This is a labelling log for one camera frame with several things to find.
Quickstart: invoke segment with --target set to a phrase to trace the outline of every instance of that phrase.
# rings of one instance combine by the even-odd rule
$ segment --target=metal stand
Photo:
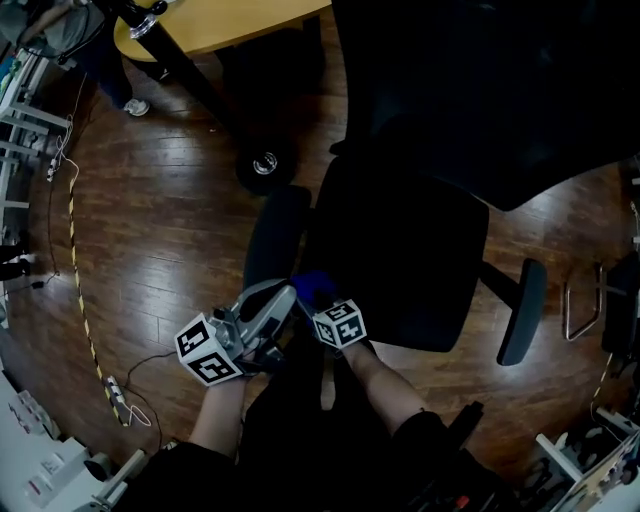
[[[586,324],[571,332],[571,286],[569,281],[564,284],[564,303],[563,303],[563,334],[564,339],[574,341],[591,329],[600,320],[602,314],[602,288],[604,287],[602,276],[602,263],[596,263],[596,308],[593,317]]]
[[[150,8],[133,0],[93,0],[105,15],[115,13],[131,27],[131,37],[138,41],[171,75],[215,117],[240,143],[236,167],[238,179],[250,191],[264,195],[293,178],[295,151],[291,144],[271,137],[250,137],[227,108],[205,76],[158,22],[156,16],[167,9],[160,0]]]

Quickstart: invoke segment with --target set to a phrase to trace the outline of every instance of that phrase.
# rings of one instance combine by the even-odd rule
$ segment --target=person
[[[28,261],[29,235],[20,233],[20,240],[14,245],[0,245],[0,281],[9,281],[21,276],[31,274],[31,264]],[[19,258],[16,263],[7,263]]]
[[[86,0],[2,0],[0,32],[16,46],[56,59],[87,41],[71,59],[98,83],[113,105],[132,116],[143,116],[149,103],[133,97],[133,89],[113,42],[115,17],[105,17]]]
[[[367,341],[335,359],[335,401],[323,411],[325,347],[297,324],[285,367],[244,423],[247,379],[210,387],[189,442],[158,452],[115,510],[370,511],[410,503],[458,448]]]

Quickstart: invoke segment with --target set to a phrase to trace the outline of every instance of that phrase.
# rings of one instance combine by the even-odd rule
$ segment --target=sneaker
[[[132,116],[140,117],[149,112],[150,107],[151,105],[149,105],[148,101],[131,98],[122,110],[128,112]]]

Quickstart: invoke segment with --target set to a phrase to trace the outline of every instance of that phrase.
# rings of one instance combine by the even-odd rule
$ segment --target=black pole
[[[240,143],[246,143],[248,135],[236,122],[225,102],[216,90],[185,55],[171,35],[158,22],[154,12],[166,10],[165,2],[158,2],[146,9],[130,0],[93,0],[105,14],[116,14],[134,29],[135,39],[162,64],[193,97],[215,117]]]
[[[267,195],[291,181],[296,166],[296,151],[284,137],[251,137],[235,120],[226,103],[205,76],[187,57],[156,16],[167,10],[159,0],[150,8],[134,0],[93,0],[105,14],[115,14],[131,27],[138,41],[240,144],[236,175],[240,183],[258,195]]]

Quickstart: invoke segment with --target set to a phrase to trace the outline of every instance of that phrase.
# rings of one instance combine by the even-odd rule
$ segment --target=chair backrest
[[[393,120],[421,172],[509,210],[640,150],[640,5],[333,0],[347,150]]]

